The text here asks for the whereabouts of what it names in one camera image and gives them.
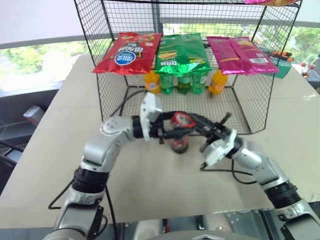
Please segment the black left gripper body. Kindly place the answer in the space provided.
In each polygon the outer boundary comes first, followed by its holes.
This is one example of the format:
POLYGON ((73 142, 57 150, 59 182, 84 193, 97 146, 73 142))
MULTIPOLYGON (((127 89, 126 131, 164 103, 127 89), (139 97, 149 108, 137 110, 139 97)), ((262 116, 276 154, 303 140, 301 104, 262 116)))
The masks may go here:
POLYGON ((164 118, 162 113, 151 123, 150 136, 153 139, 158 139, 160 145, 165 143, 164 118))

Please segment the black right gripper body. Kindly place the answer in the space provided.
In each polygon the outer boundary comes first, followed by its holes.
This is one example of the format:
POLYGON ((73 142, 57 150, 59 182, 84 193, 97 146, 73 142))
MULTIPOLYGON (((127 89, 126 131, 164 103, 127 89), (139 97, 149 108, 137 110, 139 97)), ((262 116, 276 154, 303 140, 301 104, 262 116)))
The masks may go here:
POLYGON ((199 151, 204 152, 210 144, 216 140, 224 140, 230 132, 224 126, 227 120, 232 116, 230 112, 227 112, 220 122, 212 122, 212 127, 203 126, 208 131, 205 143, 200 147, 199 151))

